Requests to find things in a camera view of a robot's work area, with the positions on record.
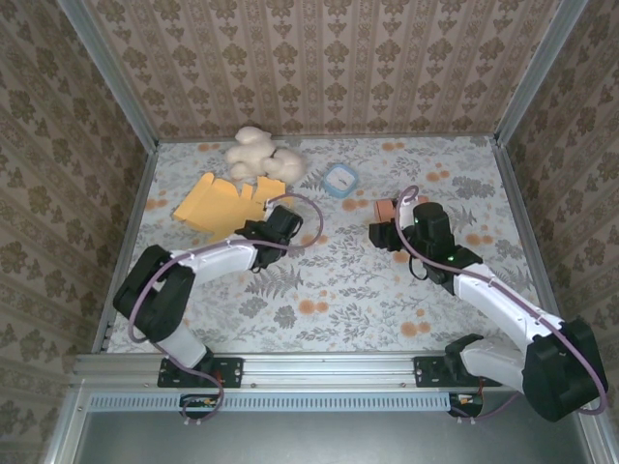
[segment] metal frame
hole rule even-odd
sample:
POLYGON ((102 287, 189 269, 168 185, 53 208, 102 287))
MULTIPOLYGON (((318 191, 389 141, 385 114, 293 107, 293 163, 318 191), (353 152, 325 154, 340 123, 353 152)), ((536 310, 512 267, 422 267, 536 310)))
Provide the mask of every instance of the metal frame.
MULTIPOLYGON (((477 388, 418 388, 413 358, 440 356, 442 352, 225 354, 245 360, 244 377, 237 394, 269 393, 394 393, 427 394, 473 392, 477 388)), ((161 393, 157 378, 160 355, 78 356, 46 464, 74 462, 93 394, 101 392, 161 393)), ((178 393, 216 393, 216 389, 165 389, 178 393)), ((507 387, 486 392, 510 392, 507 387)))
MULTIPOLYGON (((458 132, 457 134, 449 132, 421 132, 421 133, 406 133, 406 132, 393 132, 393 133, 328 133, 328 134, 306 134, 306 135, 273 135, 272 140, 281 141, 297 141, 297 140, 320 140, 325 137, 329 137, 331 140, 346 140, 349 138, 403 138, 403 137, 415 137, 415 138, 432 138, 432 137, 493 137, 492 132, 458 132)), ((161 138, 160 143, 200 143, 206 141, 204 138, 199 137, 180 137, 180 138, 161 138)), ((220 137, 217 140, 208 140, 209 143, 213 142, 236 142, 234 137, 220 137)))
MULTIPOLYGON (((88 405, 89 413, 179 413, 184 394, 163 393, 92 393, 88 405)), ((448 412, 451 410, 448 392, 277 392, 228 391, 222 402, 226 413, 340 413, 340 412, 448 412)), ((210 406, 189 405, 187 412, 211 410, 210 406)))
POLYGON ((132 262, 133 247, 135 247, 135 241, 137 240, 137 233, 139 232, 139 224, 142 220, 142 214, 144 213, 144 207, 146 206, 146 200, 148 199, 148 192, 151 188, 151 183, 155 177, 155 168, 157 167, 157 160, 159 153, 155 151, 146 160, 144 165, 144 172, 142 173, 142 179, 135 195, 135 201, 133 202, 132 213, 129 216, 127 223, 127 230, 125 230, 125 238, 121 245, 120 252, 118 254, 118 261, 114 268, 114 274, 112 280, 109 282, 109 288, 107 295, 105 296, 105 303, 103 304, 103 312, 97 327, 97 334, 95 335, 95 341, 91 353, 100 353, 107 347, 106 342, 109 337, 109 331, 112 330, 114 325, 114 319, 116 317, 116 309, 112 306, 114 295, 122 283, 122 279, 125 278, 129 271, 129 265, 132 262))
MULTIPOLYGON (((541 307, 550 313, 558 315, 559 307, 554 298, 548 274, 545 271, 542 254, 535 240, 533 227, 526 212, 524 200, 518 188, 516 174, 510 162, 507 149, 498 142, 492 145, 492 150, 494 151, 496 164, 503 180, 503 188, 512 208, 512 215, 514 216, 518 235, 522 241, 526 261, 531 270, 531 278, 538 291, 541 307)), ((593 461, 595 463, 619 462, 619 443, 612 430, 608 412, 599 416, 579 414, 577 419, 593 461)))
POLYGON ((517 125, 529 104, 533 101, 586 4, 587 0, 566 0, 561 2, 557 8, 557 13, 550 22, 540 45, 535 50, 531 63, 529 63, 529 67, 518 83, 516 91, 496 128, 500 144, 507 144, 514 134, 517 125))
POLYGON ((153 153, 157 148, 157 131, 137 104, 139 99, 133 94, 132 86, 122 72, 123 67, 115 62, 113 54, 97 28, 96 21, 88 12, 86 2, 59 0, 58 3, 97 65, 114 99, 123 109, 146 152, 153 153))

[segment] black bracket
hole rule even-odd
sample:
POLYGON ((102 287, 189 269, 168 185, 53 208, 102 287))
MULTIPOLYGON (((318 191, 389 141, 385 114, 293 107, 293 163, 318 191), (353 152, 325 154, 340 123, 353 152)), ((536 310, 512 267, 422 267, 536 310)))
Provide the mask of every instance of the black bracket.
MULTIPOLYGON (((297 235, 302 225, 302 217, 282 205, 278 205, 266 221, 246 220, 245 226, 242 229, 235 230, 234 233, 250 240, 288 245, 290 239, 297 235)), ((255 249, 258 252, 251 268, 254 272, 259 272, 286 254, 285 249, 273 248, 271 246, 256 245, 255 249)))
MULTIPOLYGON (((243 358, 205 357, 193 370, 208 372, 221 382, 225 389, 240 389, 243 380, 243 358)), ((179 369, 170 360, 163 359, 157 386, 162 389, 209 389, 214 385, 208 380, 179 369)))
MULTIPOLYGON (((463 387, 463 388, 478 388, 480 386, 480 377, 467 374, 460 376, 458 379, 447 366, 445 356, 418 356, 413 358, 415 366, 415 383, 417 387, 463 387)), ((501 384, 485 377, 481 378, 484 381, 485 387, 500 387, 501 384)))

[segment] ventilation slot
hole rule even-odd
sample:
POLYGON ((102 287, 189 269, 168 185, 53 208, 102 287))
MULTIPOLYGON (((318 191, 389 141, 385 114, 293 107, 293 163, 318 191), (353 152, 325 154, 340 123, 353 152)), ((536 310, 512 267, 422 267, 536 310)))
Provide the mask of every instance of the ventilation slot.
MULTIPOLYGON (((95 393, 89 412, 180 411, 180 393, 95 393)), ((448 393, 236 393, 223 411, 354 412, 449 411, 448 393)), ((188 408, 199 411, 200 408, 188 408)))

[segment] gray panel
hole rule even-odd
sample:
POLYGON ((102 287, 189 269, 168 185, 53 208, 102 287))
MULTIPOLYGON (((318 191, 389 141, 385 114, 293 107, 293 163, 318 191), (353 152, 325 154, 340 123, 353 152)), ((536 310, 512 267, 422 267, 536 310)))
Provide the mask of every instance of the gray panel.
POLYGON ((475 425, 446 413, 222 413, 200 426, 173 413, 98 413, 84 432, 84 464, 591 462, 574 417, 552 424, 522 400, 475 425))

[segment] metal corner post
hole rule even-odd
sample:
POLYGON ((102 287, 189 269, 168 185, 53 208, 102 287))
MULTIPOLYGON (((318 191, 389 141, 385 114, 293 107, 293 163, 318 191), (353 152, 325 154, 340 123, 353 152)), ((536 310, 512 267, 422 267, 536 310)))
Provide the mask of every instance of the metal corner post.
POLYGON ((531 278, 535 284, 535 288, 538 291, 540 298, 540 304, 543 309, 551 314, 559 314, 559 306, 554 298, 552 292, 552 286, 548 279, 548 274, 545 271, 544 261, 542 254, 538 248, 538 243, 533 233, 533 227, 529 216, 524 206, 524 200, 520 194, 520 189, 516 180, 516 174, 512 168, 512 162, 507 153, 505 147, 493 145, 494 157, 496 159, 496 165, 498 166, 501 179, 503 180, 503 188, 505 194, 510 202, 510 208, 514 215, 514 222, 516 223, 516 229, 520 240, 522 241, 522 248, 524 249, 524 255, 526 261, 531 270, 531 278))
POLYGON ((512 100, 505 109, 496 128, 498 142, 507 145, 529 104, 533 101, 540 85, 544 82, 563 44, 574 29, 575 23, 584 10, 587 0, 564 0, 550 22, 529 67, 518 83, 512 100))
POLYGON ((159 155, 157 152, 152 153, 144 165, 144 172, 142 173, 142 179, 135 195, 133 202, 132 214, 127 222, 127 229, 125 230, 125 237, 123 244, 118 254, 118 261, 114 268, 114 274, 109 282, 109 289, 105 297, 105 303, 103 304, 103 313, 99 326, 97 327, 97 334, 95 335, 95 341, 93 342, 92 353, 99 353, 105 348, 104 343, 107 336, 107 332, 110 330, 114 323, 114 317, 116 314, 115 309, 112 306, 114 294, 118 290, 122 280, 127 275, 129 266, 132 261, 133 247, 137 240, 137 232, 139 231, 139 224, 142 219, 142 213, 146 206, 146 200, 148 198, 148 192, 150 191, 151 183, 155 176, 155 167, 157 166, 157 159, 159 155))
POLYGON ((86 2, 58 0, 58 3, 86 47, 91 59, 97 65, 114 99, 123 109, 144 149, 149 155, 154 153, 157 148, 157 132, 137 103, 138 99, 133 94, 129 81, 123 75, 122 66, 114 60, 95 20, 88 12, 86 2))

